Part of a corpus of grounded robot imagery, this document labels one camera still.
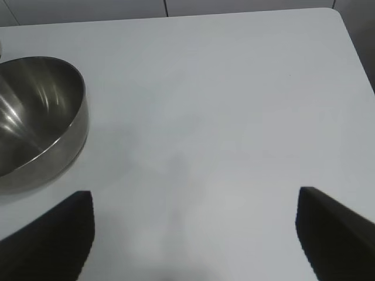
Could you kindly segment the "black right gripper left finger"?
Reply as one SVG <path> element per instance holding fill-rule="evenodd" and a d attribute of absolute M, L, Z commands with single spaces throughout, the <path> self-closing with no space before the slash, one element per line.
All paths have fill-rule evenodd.
<path fill-rule="evenodd" d="M 94 236 L 91 192 L 77 191 L 1 240 L 1 280 L 77 280 Z"/>

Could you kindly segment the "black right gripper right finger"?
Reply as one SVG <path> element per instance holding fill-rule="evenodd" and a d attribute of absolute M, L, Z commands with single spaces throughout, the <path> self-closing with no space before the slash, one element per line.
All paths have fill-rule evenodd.
<path fill-rule="evenodd" d="M 374 223 L 314 187 L 301 187 L 295 228 L 318 280 L 374 280 Z"/>

